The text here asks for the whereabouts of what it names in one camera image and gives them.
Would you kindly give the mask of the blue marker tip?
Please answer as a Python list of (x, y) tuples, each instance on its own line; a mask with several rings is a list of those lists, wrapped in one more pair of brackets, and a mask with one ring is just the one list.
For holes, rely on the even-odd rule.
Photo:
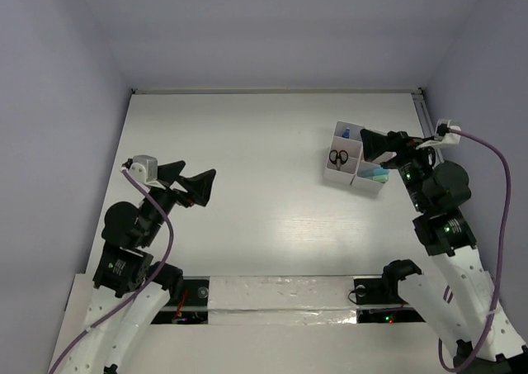
[(389, 170), (385, 168), (371, 168), (360, 171), (358, 177), (373, 182), (386, 183), (389, 180)]

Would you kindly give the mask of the small blue cap bottle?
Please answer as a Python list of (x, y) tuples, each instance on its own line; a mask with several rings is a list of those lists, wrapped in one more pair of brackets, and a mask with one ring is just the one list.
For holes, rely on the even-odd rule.
[(349, 139), (349, 138), (350, 138), (350, 133), (351, 133), (351, 130), (347, 127), (347, 128), (342, 132), (342, 138), (344, 138), (344, 139)]

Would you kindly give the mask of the black handled scissors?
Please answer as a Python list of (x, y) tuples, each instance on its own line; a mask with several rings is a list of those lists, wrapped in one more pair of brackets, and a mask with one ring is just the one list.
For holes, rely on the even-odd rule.
[(337, 171), (341, 170), (343, 164), (349, 159), (348, 152), (344, 149), (332, 149), (328, 155), (328, 161), (332, 164)]

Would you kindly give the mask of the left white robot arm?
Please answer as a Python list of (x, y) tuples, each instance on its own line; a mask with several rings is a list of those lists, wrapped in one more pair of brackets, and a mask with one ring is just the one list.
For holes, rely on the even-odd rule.
[(174, 206), (205, 207), (214, 169), (182, 176), (185, 161), (159, 164), (135, 155), (120, 173), (142, 194), (118, 201), (103, 219), (103, 246), (83, 328), (52, 363), (51, 373), (122, 373), (158, 312), (184, 292), (183, 271), (168, 264), (175, 241)]

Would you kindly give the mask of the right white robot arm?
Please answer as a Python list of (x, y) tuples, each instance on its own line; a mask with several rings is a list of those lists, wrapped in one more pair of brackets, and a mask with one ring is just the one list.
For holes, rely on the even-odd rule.
[[(470, 139), (492, 150), (502, 162), (506, 192), (499, 228), (495, 275), (483, 268), (477, 240), (460, 207), (470, 199), (469, 175), (457, 163), (436, 162), (436, 150)], [(433, 136), (412, 137), (403, 131), (386, 134), (361, 130), (366, 160), (391, 153), (381, 163), (403, 180), (418, 217), (413, 226), (429, 259), (445, 278), (445, 292), (428, 283), (410, 259), (384, 267), (379, 290), (388, 301), (403, 301), (436, 333), (437, 350), (447, 351), (452, 364), (439, 360), (449, 373), (525, 373), (527, 342), (518, 334), (500, 304), (502, 259), (512, 178), (504, 155), (480, 138), (441, 122)]]

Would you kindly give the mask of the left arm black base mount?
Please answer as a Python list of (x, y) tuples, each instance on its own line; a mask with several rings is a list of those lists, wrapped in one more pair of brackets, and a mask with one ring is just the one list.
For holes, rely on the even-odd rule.
[(208, 324), (210, 279), (184, 277), (182, 289), (155, 315), (151, 324)]

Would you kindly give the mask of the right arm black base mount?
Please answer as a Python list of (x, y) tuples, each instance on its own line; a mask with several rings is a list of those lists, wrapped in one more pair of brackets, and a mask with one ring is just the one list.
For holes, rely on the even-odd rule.
[(380, 277), (359, 277), (347, 294), (358, 324), (424, 323), (425, 320), (384, 284)]

